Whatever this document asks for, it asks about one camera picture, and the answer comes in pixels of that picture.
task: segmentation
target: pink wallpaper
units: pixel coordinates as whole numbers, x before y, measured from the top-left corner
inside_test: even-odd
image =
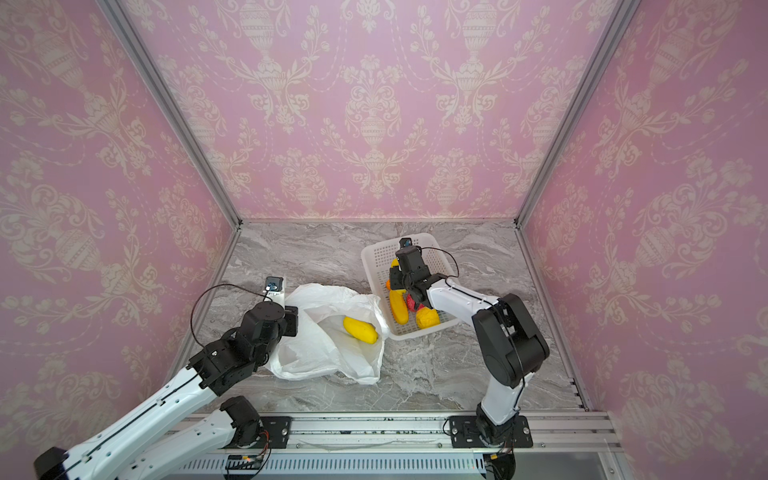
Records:
[[[527,231],[636,478],[768,478],[768,6],[643,2]]]
[[[94,2],[0,2],[0,48],[0,464],[32,478],[163,381],[230,228]]]
[[[615,0],[124,0],[245,218],[514,217]]]

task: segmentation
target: black mounting plate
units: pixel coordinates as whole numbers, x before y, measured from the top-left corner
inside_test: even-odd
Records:
[[[290,436],[290,417],[262,415],[261,422],[266,429],[266,432],[270,434],[270,448],[272,450],[284,450],[288,446],[288,437]],[[264,448],[264,440],[257,440],[252,449]]]
[[[454,449],[483,449],[486,445],[480,439],[480,431],[475,420],[476,415],[454,415],[449,417],[451,432],[451,445]],[[529,449],[533,447],[531,430],[528,427],[528,419],[523,415],[517,415],[515,425],[512,427],[512,447],[515,449]]]

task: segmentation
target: metal corner post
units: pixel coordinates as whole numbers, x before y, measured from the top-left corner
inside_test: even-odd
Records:
[[[531,184],[531,189],[523,201],[517,218],[517,224],[520,228],[524,229],[531,219],[536,202],[558,164],[558,158],[568,145],[571,134],[576,130],[578,120],[587,108],[595,89],[597,89],[600,78],[603,76],[608,62],[611,61],[619,42],[624,37],[632,15],[634,15],[640,2],[641,0],[619,0],[616,4],[611,20],[608,22],[592,58],[590,58],[584,77],[581,79],[573,100],[571,100],[571,104],[560,122],[560,127],[554,135],[552,145],[549,147],[541,168]]]
[[[147,89],[168,120],[168,123],[176,132],[179,142],[190,156],[192,163],[197,168],[203,182],[208,186],[216,203],[229,220],[233,229],[240,225],[240,215],[232,204],[232,200],[223,185],[219,181],[216,171],[210,166],[205,157],[200,143],[195,138],[181,109],[174,100],[168,86],[165,84],[160,72],[152,61],[149,51],[136,31],[131,18],[124,10],[120,0],[96,0],[99,8],[109,22],[114,34],[122,44],[139,75],[144,79]]]

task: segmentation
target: pink wall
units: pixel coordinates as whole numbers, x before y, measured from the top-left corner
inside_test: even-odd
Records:
[[[636,478],[768,478],[768,8],[643,2],[528,236]]]
[[[230,235],[94,2],[0,3],[0,464],[163,381]]]
[[[241,216],[427,218],[516,215],[614,3],[124,5]]]

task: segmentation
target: robotic arm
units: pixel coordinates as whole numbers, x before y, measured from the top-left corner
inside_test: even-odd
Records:
[[[127,415],[68,451],[53,447],[37,457],[38,479],[160,478],[201,452],[256,441],[264,430],[260,418],[245,398],[236,397],[197,425],[152,445],[188,414],[256,372],[283,336],[296,336],[298,309],[283,305],[283,279],[267,277],[264,296],[239,327],[208,343]]]
[[[520,411],[522,390],[549,357],[549,346],[518,296],[499,298],[461,287],[442,273],[430,273],[421,248],[411,239],[401,239],[400,246],[395,252],[399,266],[389,270],[392,289],[405,289],[417,305],[451,313],[474,326],[491,373],[477,408],[478,430],[490,445],[505,442]]]

